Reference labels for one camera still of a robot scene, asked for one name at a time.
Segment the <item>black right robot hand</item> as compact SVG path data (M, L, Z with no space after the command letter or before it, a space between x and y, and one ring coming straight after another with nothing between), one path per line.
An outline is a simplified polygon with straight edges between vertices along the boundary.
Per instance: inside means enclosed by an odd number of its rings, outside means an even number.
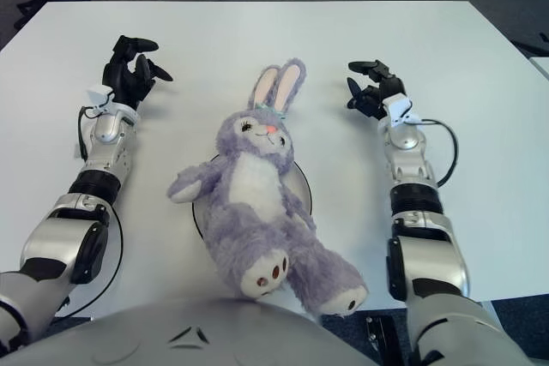
M407 95L402 80L389 72L389 67L379 60L373 62L350 62L348 68L353 72L367 75L376 86L361 89L352 78L347 77L347 85L352 98L347 102L347 109L356 109L367 117L381 120L387 116L383 101L398 94Z

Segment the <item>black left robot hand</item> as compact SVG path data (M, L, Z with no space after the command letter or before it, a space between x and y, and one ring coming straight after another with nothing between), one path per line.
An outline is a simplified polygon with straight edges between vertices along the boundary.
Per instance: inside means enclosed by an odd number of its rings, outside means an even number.
M165 70L144 55L144 52L158 49L158 44L149 39L123 35L118 38L102 77L102 84L112 89L115 103L136 110L153 88L156 78L173 81Z

